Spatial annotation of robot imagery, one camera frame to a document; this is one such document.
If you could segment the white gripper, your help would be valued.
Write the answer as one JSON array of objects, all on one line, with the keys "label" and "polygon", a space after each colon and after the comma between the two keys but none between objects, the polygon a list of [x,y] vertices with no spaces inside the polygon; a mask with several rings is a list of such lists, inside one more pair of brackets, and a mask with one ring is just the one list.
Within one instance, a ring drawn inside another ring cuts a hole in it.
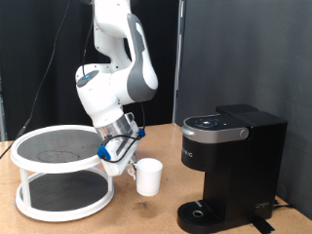
[{"label": "white gripper", "polygon": [[135,121],[115,122],[100,128],[102,143],[100,145],[101,162],[109,176],[119,176],[127,166],[130,176],[136,175],[135,151],[141,135]]}]

